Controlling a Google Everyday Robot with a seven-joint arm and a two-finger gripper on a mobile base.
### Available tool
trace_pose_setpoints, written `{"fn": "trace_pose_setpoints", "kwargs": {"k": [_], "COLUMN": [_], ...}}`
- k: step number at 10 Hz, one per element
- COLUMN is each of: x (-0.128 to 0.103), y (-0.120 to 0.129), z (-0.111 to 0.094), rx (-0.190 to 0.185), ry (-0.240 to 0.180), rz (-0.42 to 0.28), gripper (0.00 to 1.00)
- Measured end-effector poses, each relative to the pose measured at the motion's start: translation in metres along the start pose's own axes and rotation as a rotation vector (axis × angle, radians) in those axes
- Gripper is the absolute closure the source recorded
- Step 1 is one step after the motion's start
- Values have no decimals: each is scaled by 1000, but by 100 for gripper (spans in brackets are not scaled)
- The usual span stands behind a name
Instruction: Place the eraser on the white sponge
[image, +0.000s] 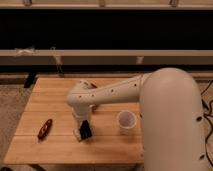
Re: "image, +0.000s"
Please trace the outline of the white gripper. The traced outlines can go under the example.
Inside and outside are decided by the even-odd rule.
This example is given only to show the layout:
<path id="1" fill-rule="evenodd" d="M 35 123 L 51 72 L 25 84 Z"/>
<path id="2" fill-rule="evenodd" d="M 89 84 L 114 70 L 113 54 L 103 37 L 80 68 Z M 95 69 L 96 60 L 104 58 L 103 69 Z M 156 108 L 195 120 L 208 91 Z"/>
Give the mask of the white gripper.
<path id="1" fill-rule="evenodd" d="M 75 112 L 72 113 L 74 120 L 76 121 L 76 127 L 74 129 L 80 129 L 80 126 L 84 120 L 90 121 L 90 118 L 88 115 L 78 115 Z"/>

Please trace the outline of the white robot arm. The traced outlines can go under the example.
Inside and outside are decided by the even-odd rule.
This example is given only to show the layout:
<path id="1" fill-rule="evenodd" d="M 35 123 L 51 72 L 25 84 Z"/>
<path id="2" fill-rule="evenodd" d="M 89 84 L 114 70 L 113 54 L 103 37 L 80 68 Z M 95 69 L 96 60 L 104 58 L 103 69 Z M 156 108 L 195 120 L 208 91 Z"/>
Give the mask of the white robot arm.
<path id="1" fill-rule="evenodd" d="M 141 114 L 145 171 L 208 171 L 202 97 L 189 73 L 162 68 L 93 89 L 81 80 L 67 95 L 81 121 L 92 105 L 134 102 Z"/>

